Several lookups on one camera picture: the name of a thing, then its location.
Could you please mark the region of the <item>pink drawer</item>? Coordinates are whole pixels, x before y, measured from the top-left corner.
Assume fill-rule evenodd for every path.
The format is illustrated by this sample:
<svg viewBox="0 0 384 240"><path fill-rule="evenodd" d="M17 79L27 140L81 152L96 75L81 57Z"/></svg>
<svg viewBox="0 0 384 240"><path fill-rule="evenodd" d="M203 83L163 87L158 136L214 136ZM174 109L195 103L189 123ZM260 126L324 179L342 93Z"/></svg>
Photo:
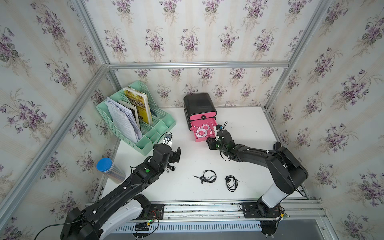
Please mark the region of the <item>pink drawer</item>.
<svg viewBox="0 0 384 240"><path fill-rule="evenodd" d="M217 115L216 112L200 113L200 114L190 115L189 120L191 121L205 120L207 118L214 118L216 115Z"/></svg>
<svg viewBox="0 0 384 240"><path fill-rule="evenodd" d="M196 142L204 142L208 138L214 138L216 136L216 125L215 118L192 121L191 131L194 132Z"/></svg>

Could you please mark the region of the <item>black pink drawer cabinet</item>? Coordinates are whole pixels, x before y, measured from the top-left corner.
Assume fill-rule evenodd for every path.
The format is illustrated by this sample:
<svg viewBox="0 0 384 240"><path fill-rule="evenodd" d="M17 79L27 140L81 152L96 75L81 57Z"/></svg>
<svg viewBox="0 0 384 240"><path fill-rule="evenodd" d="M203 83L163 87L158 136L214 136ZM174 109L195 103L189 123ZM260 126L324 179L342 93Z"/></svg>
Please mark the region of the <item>black pink drawer cabinet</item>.
<svg viewBox="0 0 384 240"><path fill-rule="evenodd" d="M216 112L217 110L213 104L213 101L208 93L198 93L192 95L186 95L183 98L184 101L184 113L188 128L191 131L191 120L189 120L190 115Z"/></svg>

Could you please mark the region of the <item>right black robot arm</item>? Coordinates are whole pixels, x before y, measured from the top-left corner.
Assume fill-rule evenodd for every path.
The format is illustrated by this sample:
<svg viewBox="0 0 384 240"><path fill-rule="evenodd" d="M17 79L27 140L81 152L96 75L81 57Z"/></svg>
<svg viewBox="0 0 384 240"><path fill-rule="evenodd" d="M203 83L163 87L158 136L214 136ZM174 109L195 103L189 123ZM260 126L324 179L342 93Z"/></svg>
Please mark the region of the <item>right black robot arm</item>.
<svg viewBox="0 0 384 240"><path fill-rule="evenodd" d="M207 138L207 144L210 150L219 151L229 161L255 164L269 170L274 183L258 199L257 209L262 216L293 194L309 176L299 160L278 142L272 150L251 148L236 144L227 130L219 130L216 137Z"/></svg>

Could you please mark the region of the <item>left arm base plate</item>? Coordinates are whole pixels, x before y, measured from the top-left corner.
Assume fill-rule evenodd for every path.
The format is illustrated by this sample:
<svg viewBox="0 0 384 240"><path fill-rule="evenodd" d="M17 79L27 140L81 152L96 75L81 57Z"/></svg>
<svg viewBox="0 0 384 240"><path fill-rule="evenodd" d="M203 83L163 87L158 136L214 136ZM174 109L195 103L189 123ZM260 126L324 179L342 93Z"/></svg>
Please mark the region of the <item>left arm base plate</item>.
<svg viewBox="0 0 384 240"><path fill-rule="evenodd" d="M151 204L150 207L145 207L142 213L134 219L134 221L162 220L164 218L164 210L164 204Z"/></svg>

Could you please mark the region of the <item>pink top drawer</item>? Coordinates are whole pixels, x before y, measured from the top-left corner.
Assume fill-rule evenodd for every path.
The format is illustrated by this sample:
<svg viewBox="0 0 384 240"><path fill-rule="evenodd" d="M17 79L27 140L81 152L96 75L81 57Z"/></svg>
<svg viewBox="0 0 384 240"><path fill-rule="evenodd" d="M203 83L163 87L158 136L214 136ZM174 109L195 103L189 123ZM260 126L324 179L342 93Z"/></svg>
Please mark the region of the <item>pink top drawer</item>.
<svg viewBox="0 0 384 240"><path fill-rule="evenodd" d="M214 118L216 115L217 115L216 112L200 113L200 114L190 115L189 120L191 121L205 120L207 118Z"/></svg>

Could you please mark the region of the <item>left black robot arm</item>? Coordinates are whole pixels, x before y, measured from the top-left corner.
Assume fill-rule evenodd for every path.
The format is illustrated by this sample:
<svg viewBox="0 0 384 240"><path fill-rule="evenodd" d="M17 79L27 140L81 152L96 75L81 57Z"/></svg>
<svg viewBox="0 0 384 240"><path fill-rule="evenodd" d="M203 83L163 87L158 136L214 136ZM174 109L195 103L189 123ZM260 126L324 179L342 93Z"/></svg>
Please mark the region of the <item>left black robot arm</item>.
<svg viewBox="0 0 384 240"><path fill-rule="evenodd" d="M159 179L168 164L179 162L181 152L181 149L174 152L168 145L156 144L152 155L109 194L83 210L71 210L60 239L103 240L127 221L149 214L151 202L142 191Z"/></svg>

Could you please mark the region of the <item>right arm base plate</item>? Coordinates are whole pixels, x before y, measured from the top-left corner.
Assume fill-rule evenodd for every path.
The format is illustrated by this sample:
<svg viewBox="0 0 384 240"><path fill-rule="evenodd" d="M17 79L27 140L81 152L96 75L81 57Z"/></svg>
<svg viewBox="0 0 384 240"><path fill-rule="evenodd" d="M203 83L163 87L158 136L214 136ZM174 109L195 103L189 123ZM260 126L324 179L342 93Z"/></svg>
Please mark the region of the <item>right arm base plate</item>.
<svg viewBox="0 0 384 240"><path fill-rule="evenodd" d="M262 201L240 203L239 207L246 219L278 219L285 214L285 209L280 204L269 208Z"/></svg>

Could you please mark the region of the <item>white earphones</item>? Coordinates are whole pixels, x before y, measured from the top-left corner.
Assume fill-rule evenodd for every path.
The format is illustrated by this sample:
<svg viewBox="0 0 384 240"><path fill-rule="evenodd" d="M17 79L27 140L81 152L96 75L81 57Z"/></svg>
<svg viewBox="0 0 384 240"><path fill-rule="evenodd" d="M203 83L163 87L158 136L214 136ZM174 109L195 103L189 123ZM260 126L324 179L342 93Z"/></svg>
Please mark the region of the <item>white earphones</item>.
<svg viewBox="0 0 384 240"><path fill-rule="evenodd" d="M215 126L209 126L208 134L209 134L209 136L215 136L216 135L216 127Z"/></svg>
<svg viewBox="0 0 384 240"><path fill-rule="evenodd" d="M206 135L201 128L197 128L196 129L196 136L197 136L197 138L204 138Z"/></svg>
<svg viewBox="0 0 384 240"><path fill-rule="evenodd" d="M208 130L209 130L208 124L201 125L201 129L204 131L205 135L208 135Z"/></svg>

